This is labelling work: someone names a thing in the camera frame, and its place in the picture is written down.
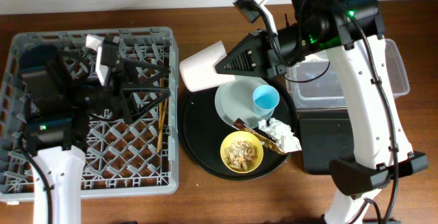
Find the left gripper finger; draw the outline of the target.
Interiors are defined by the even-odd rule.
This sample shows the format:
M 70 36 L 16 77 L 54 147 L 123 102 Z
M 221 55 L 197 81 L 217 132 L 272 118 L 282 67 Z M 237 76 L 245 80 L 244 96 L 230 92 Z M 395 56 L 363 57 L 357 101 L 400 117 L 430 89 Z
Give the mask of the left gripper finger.
M 160 102 L 165 101 L 170 96 L 170 90 L 168 88 L 150 87 L 146 84 L 127 84 L 125 88 L 129 92 L 129 103 L 131 104 L 131 111 L 134 119 L 142 119 L 146 116 L 155 106 Z M 155 95 L 151 101 L 143 103 L 144 97 L 149 95 Z
M 165 66 L 160 66 L 156 64 L 151 64 L 148 62 L 141 62 L 136 60 L 128 60 L 128 79 L 129 80 L 139 80 L 139 72 L 137 69 L 141 69 L 142 72 L 144 69 L 154 70 L 155 74 L 147 77 L 147 80 L 159 80 L 164 76 L 169 74 L 169 70 Z

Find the wooden chopstick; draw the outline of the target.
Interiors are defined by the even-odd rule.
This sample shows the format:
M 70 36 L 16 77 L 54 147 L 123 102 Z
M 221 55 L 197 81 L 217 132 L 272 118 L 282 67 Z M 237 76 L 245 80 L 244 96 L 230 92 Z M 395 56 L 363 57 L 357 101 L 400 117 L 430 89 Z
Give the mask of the wooden chopstick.
M 159 80 L 159 87 L 164 87 L 164 83 L 163 83 L 163 79 Z M 159 111 L 159 119 L 158 119 L 158 141 L 157 141 L 157 152 L 159 153 L 162 149 L 162 112 L 163 112 L 163 107 L 162 107 L 162 102 L 159 103 L 158 105 L 158 111 Z
M 161 116 L 161 121 L 160 121 L 160 126 L 159 126 L 160 132 L 162 132 L 164 129 L 164 121 L 166 119 L 167 109 L 168 109 L 168 98 L 165 100 L 164 105 L 163 105 L 162 116 Z

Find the pink cup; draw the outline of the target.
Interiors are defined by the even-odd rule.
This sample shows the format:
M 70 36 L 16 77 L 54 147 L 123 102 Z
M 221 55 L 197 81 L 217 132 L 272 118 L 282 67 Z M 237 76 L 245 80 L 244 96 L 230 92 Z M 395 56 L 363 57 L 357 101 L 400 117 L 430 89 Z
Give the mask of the pink cup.
M 190 92 L 198 92 L 234 82 L 234 75 L 216 72 L 215 66 L 226 56 L 222 41 L 218 41 L 180 62 L 179 72 L 185 87 Z

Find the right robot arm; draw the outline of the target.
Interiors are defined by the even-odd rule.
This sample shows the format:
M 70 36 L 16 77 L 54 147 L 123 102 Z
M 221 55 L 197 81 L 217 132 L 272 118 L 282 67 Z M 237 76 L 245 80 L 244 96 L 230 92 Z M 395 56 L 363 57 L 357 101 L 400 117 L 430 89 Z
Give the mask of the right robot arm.
M 386 69 L 385 25 L 378 0 L 292 0 L 296 22 L 277 29 L 268 0 L 234 6 L 265 27 L 249 33 L 215 65 L 219 74 L 273 78 L 312 53 L 325 52 L 337 73 L 352 125 L 354 155 L 330 161 L 336 185 L 325 223 L 360 223 L 385 187 L 427 169 L 408 141 Z

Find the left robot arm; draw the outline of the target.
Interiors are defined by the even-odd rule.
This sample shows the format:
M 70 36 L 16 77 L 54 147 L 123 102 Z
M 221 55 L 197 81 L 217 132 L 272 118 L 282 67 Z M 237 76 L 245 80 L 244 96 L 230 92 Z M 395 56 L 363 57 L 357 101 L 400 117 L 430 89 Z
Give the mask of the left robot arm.
M 90 119 L 132 124 L 170 96 L 169 89 L 154 85 L 169 74 L 167 67 L 119 60 L 114 42 L 90 46 L 88 53 L 95 53 L 95 63 L 86 64 L 77 79 L 64 61 L 86 63 L 83 54 L 42 45 L 19 59 L 30 96 L 18 145 L 34 177 L 35 223 L 81 222 Z

